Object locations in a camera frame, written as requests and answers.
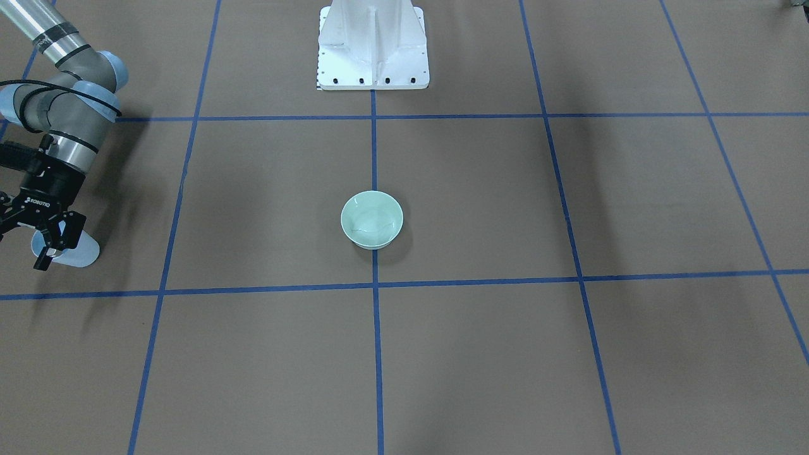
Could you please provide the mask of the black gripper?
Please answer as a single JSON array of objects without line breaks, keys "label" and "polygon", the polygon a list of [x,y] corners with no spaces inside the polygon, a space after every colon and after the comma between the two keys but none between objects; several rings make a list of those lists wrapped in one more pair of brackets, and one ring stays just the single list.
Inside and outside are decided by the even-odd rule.
[{"label": "black gripper", "polygon": [[46,166],[24,176],[20,192],[1,193],[1,241],[18,226],[38,228],[44,237],[33,268],[48,270],[53,257],[76,248],[87,217],[71,207],[86,176],[69,166]]}]

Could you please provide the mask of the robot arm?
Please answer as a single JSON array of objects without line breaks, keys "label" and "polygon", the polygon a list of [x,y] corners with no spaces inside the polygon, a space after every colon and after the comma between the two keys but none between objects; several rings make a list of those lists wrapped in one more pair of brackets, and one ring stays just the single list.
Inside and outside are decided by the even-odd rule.
[{"label": "robot arm", "polygon": [[57,70],[48,80],[2,82],[2,116],[41,137],[37,147],[2,143],[2,168],[22,174],[18,194],[2,193],[2,233],[32,228],[41,241],[35,270],[54,263],[83,267],[99,248],[71,209],[109,130],[122,115],[118,90],[129,71],[98,51],[48,1],[3,1],[2,13]]}]

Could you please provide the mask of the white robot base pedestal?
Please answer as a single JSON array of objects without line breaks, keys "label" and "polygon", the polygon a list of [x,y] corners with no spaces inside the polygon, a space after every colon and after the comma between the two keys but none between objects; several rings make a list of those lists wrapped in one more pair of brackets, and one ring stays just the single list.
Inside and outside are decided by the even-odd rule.
[{"label": "white robot base pedestal", "polygon": [[319,90],[430,86],[427,26],[410,1],[332,1],[320,9]]}]

